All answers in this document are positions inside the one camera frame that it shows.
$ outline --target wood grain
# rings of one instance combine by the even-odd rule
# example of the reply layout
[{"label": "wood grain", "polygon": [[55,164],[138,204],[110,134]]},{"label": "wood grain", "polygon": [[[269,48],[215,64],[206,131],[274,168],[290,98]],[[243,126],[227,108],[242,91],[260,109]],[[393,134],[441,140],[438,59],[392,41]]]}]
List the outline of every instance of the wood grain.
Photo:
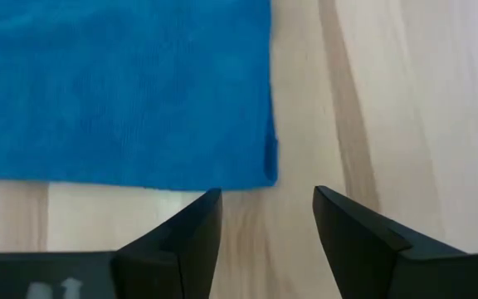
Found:
[{"label": "wood grain", "polygon": [[[316,184],[477,252],[478,1],[272,6],[280,181],[224,194],[212,298],[340,297]],[[198,195],[0,182],[0,251],[115,249]]]},{"label": "wood grain", "polygon": [[48,184],[0,181],[0,252],[46,250]]},{"label": "wood grain", "polygon": [[335,0],[319,2],[334,114],[344,167],[346,192],[352,199],[374,211],[381,209],[363,113],[349,64],[344,34]]}]

